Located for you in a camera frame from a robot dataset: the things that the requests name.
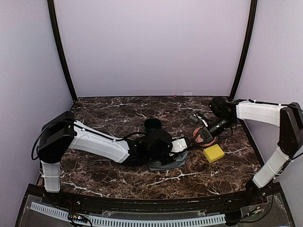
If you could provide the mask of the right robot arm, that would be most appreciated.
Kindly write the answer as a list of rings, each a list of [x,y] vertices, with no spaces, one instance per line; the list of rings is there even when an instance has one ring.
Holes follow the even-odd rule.
[[[260,197],[261,189],[281,175],[285,168],[303,154],[303,110],[297,102],[290,104],[271,103],[257,100],[238,99],[226,101],[215,97],[209,108],[216,117],[194,133],[197,145],[207,145],[214,141],[236,121],[248,122],[252,126],[262,126],[258,141],[277,139],[273,153],[250,181],[252,187],[242,194],[242,202],[252,205]]]

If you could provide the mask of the grey zipper pouch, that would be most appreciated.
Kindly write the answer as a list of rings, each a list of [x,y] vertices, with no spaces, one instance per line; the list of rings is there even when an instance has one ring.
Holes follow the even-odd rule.
[[[150,162],[148,168],[151,171],[165,171],[182,167],[186,163],[187,154],[188,152],[185,151],[158,161]]]

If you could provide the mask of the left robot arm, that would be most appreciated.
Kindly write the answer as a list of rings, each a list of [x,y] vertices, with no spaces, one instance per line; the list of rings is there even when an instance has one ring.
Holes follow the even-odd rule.
[[[40,160],[49,200],[56,206],[67,202],[66,194],[60,191],[60,161],[67,149],[99,155],[124,166],[143,166],[151,161],[166,165],[173,155],[187,148],[182,145],[183,139],[173,139],[163,129],[138,132],[135,140],[130,138],[133,135],[106,135],[75,120],[70,111],[45,124],[33,144],[31,158]]]

